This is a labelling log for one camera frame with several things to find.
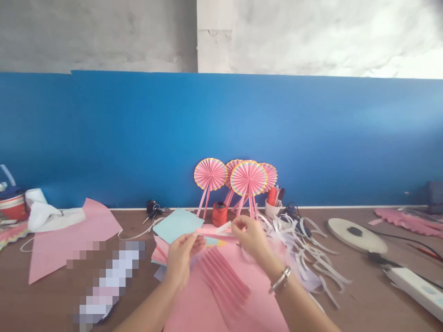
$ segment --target left hand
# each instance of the left hand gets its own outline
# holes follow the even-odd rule
[[[172,242],[168,251],[168,265],[165,283],[181,290],[189,280],[191,257],[206,244],[203,236],[197,233],[185,234]]]

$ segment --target hand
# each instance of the hand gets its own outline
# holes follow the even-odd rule
[[[206,240],[197,233],[185,234],[172,242],[168,251],[165,283],[181,290],[189,280],[191,257],[204,248]]]
[[[263,268],[272,251],[259,221],[241,215],[232,221],[231,230],[247,253]]]

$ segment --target silver bangle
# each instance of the silver bangle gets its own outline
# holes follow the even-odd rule
[[[283,273],[281,274],[281,277],[277,280],[277,282],[275,284],[272,285],[272,287],[269,289],[269,294],[271,294],[273,291],[276,290],[276,288],[278,286],[280,286],[280,284],[282,283],[283,280],[285,280],[285,283],[283,285],[286,286],[287,283],[287,279],[289,278],[289,275],[291,274],[291,268],[289,266],[286,267],[286,269],[283,271]]]

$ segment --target light blue paper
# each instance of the light blue paper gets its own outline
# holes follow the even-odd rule
[[[162,266],[166,266],[166,265],[164,265],[163,263],[157,262],[157,261],[155,261],[155,260],[151,260],[151,263],[158,264],[158,265],[162,265]]]
[[[206,245],[218,245],[219,240],[213,237],[204,237]]]
[[[171,244],[183,234],[193,233],[201,228],[204,220],[195,214],[178,208],[154,226],[154,231],[167,243]]]

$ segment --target white tissue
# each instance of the white tissue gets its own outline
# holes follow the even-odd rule
[[[72,208],[61,212],[49,205],[41,189],[26,191],[25,199],[31,208],[28,229],[32,233],[60,230],[86,219],[82,208]]]

